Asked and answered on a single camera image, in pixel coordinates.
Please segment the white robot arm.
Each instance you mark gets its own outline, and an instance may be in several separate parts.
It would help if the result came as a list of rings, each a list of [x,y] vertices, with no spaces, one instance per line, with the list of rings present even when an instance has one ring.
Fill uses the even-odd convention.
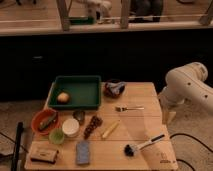
[[[173,108],[183,104],[186,99],[213,115],[213,88],[204,83],[207,77],[208,70],[200,62],[171,69],[166,74],[166,86],[158,94],[163,124],[171,122],[176,115]]]

